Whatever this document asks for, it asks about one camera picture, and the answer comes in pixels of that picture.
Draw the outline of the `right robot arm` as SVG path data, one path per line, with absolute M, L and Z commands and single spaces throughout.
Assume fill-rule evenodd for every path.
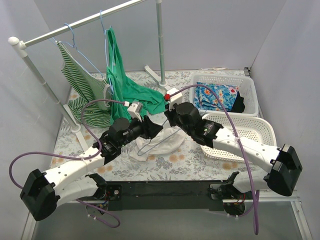
M 257 190 L 272 190 L 285 197 L 293 194 L 303 167 L 291 145 L 279 148 L 244 136 L 236 137 L 220 123 L 202 118 L 190 102 L 167 104 L 164 114 L 170 126 L 179 127 L 201 146 L 229 152 L 260 167 L 247 173 L 233 172 L 212 190 L 213 194 L 232 199 Z

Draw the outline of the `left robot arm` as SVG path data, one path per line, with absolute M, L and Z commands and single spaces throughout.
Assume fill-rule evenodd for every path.
M 44 172 L 32 171 L 20 198 L 36 221 L 46 219 L 60 205 L 79 198 L 101 200 L 108 193 L 108 184 L 91 171 L 113 161 L 122 153 L 123 146 L 138 137 L 153 139 L 162 129 L 162 125 L 152 122 L 148 116 L 141 121 L 118 118 L 79 160 L 70 160 Z

